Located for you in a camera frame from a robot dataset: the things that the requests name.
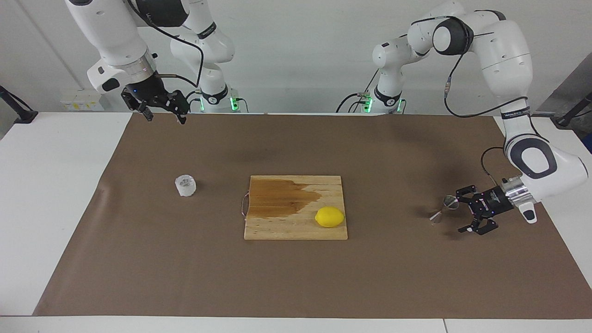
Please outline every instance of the metal handle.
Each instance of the metal handle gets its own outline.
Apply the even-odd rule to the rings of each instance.
[[[248,198],[248,196],[249,196],[249,192],[247,191],[247,194],[245,194],[243,197],[243,202],[240,204],[240,213],[243,215],[245,222],[247,222],[247,214],[249,211],[248,210],[246,212],[244,211],[244,201]]]

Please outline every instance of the brown mat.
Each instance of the brown mat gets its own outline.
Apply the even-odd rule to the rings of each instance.
[[[592,318],[592,291],[541,205],[485,235],[444,194],[491,187],[491,118],[135,114],[35,315]],[[518,172],[500,152],[486,163]],[[173,184],[198,180],[193,197]],[[341,175],[347,241],[245,241],[254,174]]]

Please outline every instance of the wooden cutting board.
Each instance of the wooden cutting board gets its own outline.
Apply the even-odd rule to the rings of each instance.
[[[345,240],[344,220],[324,228],[314,220],[325,206],[345,214],[341,176],[251,176],[244,238]]]

